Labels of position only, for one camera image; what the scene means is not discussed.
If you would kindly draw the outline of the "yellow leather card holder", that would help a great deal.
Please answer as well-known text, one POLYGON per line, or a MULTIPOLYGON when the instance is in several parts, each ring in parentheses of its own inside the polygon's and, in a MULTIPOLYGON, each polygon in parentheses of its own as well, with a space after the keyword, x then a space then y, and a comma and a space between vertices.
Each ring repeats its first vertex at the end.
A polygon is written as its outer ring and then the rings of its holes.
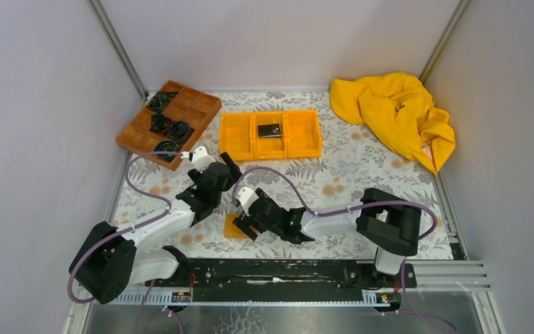
POLYGON ((224 237, 229 239, 248 239, 248 236, 234 225, 234 219, 238 214, 226 214, 224 225, 224 237))

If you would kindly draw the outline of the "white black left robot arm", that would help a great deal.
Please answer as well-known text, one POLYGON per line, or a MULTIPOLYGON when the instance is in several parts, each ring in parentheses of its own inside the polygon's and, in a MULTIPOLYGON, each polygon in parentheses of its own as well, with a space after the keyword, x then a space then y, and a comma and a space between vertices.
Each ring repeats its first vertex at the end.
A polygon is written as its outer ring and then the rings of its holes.
POLYGON ((178 286, 186 281, 187 266, 177 259, 175 250, 161 248, 159 243, 210 216, 222 194, 239 180, 241 170, 227 152, 216 161, 204 146, 178 156, 193 165, 188 172, 192 185, 135 223, 96 224, 69 267, 67 294, 73 302, 82 302, 73 293, 74 283, 86 289, 92 300, 105 304, 131 285, 164 279, 178 286))

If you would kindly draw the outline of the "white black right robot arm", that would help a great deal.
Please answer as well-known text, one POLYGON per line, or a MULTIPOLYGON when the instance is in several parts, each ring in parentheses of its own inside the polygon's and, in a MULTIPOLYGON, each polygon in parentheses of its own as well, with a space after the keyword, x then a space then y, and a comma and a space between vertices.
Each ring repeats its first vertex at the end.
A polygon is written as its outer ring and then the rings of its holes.
POLYGON ((421 206, 379 189, 366 189, 360 202, 312 211, 285 209, 261 189, 242 187, 235 195, 242 206, 236 226, 251 239, 272 232, 291 244, 334 234, 360 234, 377 247, 371 277, 382 287, 392 284, 406 257, 418 251, 421 206))

